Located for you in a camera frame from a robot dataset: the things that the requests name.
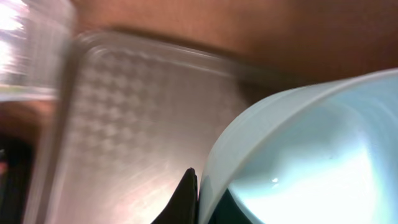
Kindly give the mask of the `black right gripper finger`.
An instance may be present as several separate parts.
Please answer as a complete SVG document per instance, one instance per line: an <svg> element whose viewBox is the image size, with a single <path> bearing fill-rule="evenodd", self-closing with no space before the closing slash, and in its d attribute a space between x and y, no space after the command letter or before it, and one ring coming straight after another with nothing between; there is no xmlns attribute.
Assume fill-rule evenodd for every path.
<svg viewBox="0 0 398 224"><path fill-rule="evenodd" d="M196 224L198 183L194 168L185 171L169 202L152 224Z"/></svg>

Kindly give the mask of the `light blue bowl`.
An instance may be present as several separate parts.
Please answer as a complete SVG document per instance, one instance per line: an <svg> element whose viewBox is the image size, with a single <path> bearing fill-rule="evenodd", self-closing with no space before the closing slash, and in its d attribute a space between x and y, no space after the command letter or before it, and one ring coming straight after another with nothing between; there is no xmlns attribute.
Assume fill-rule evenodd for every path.
<svg viewBox="0 0 398 224"><path fill-rule="evenodd" d="M214 143L198 221L222 196L252 223L397 222L397 70L286 90Z"/></svg>

